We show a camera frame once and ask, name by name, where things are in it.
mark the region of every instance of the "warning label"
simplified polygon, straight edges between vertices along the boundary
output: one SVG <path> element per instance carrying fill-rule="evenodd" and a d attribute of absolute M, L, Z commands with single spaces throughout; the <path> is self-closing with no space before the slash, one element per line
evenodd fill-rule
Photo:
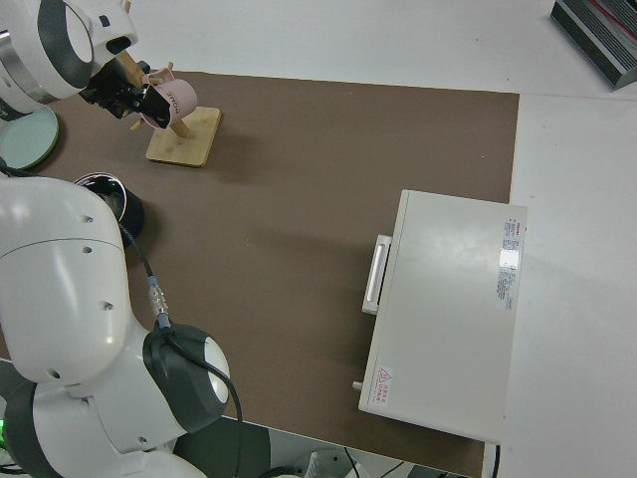
<path fill-rule="evenodd" d="M 496 304 L 500 309 L 510 311 L 516 302 L 515 284 L 520 268 L 522 223 L 518 219 L 509 219 L 505 223 L 505 233 L 500 250 L 498 284 L 496 286 Z"/>
<path fill-rule="evenodd" d="M 389 390 L 393 380 L 393 370 L 388 366 L 378 366 L 374 376 L 371 404 L 387 406 L 389 403 Z"/>

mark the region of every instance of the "brown mat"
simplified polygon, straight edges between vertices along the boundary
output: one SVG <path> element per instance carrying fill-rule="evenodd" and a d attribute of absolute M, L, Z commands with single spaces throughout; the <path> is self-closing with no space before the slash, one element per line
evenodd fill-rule
<path fill-rule="evenodd" d="M 107 171 L 142 199 L 172 317 L 215 337 L 248 421 L 479 476 L 482 443 L 359 411 L 351 383 L 373 329 L 360 311 L 373 245 L 401 189 L 508 201 L 518 96 L 180 76 L 224 114 L 203 169 L 146 160 L 149 128 L 73 98 L 55 105 L 63 133 L 39 172 Z"/>

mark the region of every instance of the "white table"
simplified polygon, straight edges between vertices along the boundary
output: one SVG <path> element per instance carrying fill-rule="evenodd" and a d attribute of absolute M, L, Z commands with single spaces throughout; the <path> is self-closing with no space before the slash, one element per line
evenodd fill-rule
<path fill-rule="evenodd" d="M 512 203 L 530 227 L 500 476 L 629 476 L 637 85 L 612 93 L 551 6 L 135 0 L 131 52 L 181 70 L 522 93 Z"/>

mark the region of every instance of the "round base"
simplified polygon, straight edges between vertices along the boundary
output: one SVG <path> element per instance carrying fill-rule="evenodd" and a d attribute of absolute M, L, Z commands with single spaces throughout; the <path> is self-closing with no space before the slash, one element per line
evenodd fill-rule
<path fill-rule="evenodd" d="M 58 117 L 50 108 L 8 122 L 0 130 L 0 156 L 16 169 L 35 166 L 51 152 L 59 131 Z"/>

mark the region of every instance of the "wooden base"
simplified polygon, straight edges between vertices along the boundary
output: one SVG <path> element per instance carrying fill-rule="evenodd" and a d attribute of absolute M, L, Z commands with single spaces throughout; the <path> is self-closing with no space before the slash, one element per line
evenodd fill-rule
<path fill-rule="evenodd" d="M 208 160 L 220 119 L 218 109 L 197 107 L 183 119 L 189 129 L 187 137 L 180 137 L 171 129 L 156 129 L 146 157 L 156 162 L 202 167 Z"/>

